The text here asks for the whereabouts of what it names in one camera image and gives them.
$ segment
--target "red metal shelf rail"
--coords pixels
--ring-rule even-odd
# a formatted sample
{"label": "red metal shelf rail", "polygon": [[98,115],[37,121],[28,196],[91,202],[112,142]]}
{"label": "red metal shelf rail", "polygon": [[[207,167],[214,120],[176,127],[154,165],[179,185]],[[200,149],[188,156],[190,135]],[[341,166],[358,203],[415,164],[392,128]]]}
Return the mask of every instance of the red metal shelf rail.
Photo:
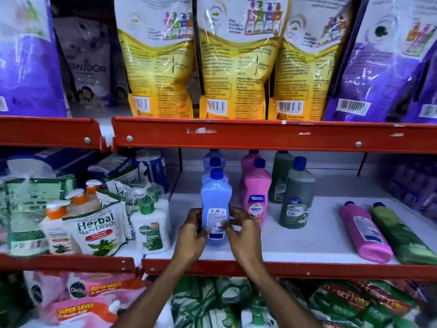
{"label": "red metal shelf rail", "polygon": [[[146,274],[161,274],[170,260],[143,259]],[[411,279],[437,281],[437,266],[401,264],[325,264],[299,262],[266,262],[270,274],[275,277],[312,279]],[[201,276],[245,276],[236,261],[199,260],[185,273]]]}
{"label": "red metal shelf rail", "polygon": [[171,118],[112,119],[122,147],[437,153],[437,126]]}
{"label": "red metal shelf rail", "polygon": [[122,273],[136,272],[136,267],[134,259],[126,257],[43,254],[31,258],[15,258],[0,254],[0,271],[22,270]]}
{"label": "red metal shelf rail", "polygon": [[90,118],[1,116],[0,145],[108,151],[99,124]]}

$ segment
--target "person's right hand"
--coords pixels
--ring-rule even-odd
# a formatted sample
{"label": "person's right hand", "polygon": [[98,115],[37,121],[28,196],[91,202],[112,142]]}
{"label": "person's right hand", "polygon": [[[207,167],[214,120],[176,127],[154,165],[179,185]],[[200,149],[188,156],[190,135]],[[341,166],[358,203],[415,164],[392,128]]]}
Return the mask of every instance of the person's right hand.
{"label": "person's right hand", "polygon": [[229,215],[235,218],[231,220],[232,224],[241,226],[241,231],[236,231],[229,222],[223,223],[232,253],[246,274],[252,278],[256,269],[264,267],[261,228],[244,209],[229,207]]}

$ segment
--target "orange and white pump cap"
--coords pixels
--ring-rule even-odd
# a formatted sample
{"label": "orange and white pump cap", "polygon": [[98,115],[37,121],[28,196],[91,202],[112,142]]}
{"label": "orange and white pump cap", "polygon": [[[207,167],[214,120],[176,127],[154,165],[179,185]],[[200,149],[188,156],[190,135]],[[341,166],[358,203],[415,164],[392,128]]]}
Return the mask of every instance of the orange and white pump cap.
{"label": "orange and white pump cap", "polygon": [[96,189],[102,186],[102,182],[100,182],[97,179],[90,179],[85,184],[86,184],[86,193],[89,195],[96,194]]}
{"label": "orange and white pump cap", "polygon": [[90,199],[88,199],[88,196],[85,194],[84,189],[76,189],[68,192],[65,195],[65,199],[71,200],[71,202],[76,206],[86,204],[90,201]]}
{"label": "orange and white pump cap", "polygon": [[47,217],[50,220],[58,220],[67,216],[67,206],[70,204],[69,200],[55,200],[46,205]]}

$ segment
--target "yellow refill pouch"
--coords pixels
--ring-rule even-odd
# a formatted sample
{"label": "yellow refill pouch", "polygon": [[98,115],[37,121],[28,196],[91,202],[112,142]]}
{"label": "yellow refill pouch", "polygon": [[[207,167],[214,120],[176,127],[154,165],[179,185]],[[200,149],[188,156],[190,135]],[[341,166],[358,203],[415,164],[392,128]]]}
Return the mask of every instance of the yellow refill pouch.
{"label": "yellow refill pouch", "polygon": [[264,83],[290,0],[197,0],[205,95],[200,118],[264,120]]}
{"label": "yellow refill pouch", "polygon": [[191,0],[114,0],[134,116],[193,118]]}
{"label": "yellow refill pouch", "polygon": [[292,0],[279,50],[269,120],[320,121],[353,0]]}

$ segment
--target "person's left hand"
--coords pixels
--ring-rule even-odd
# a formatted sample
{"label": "person's left hand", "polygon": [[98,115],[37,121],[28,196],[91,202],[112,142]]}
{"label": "person's left hand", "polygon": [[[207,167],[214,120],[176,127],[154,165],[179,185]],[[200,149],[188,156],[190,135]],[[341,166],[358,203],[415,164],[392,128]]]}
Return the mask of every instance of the person's left hand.
{"label": "person's left hand", "polygon": [[209,228],[201,229],[201,221],[202,208],[190,209],[185,223],[179,229],[172,260],[181,264],[184,270],[200,258],[206,237],[211,231]]}

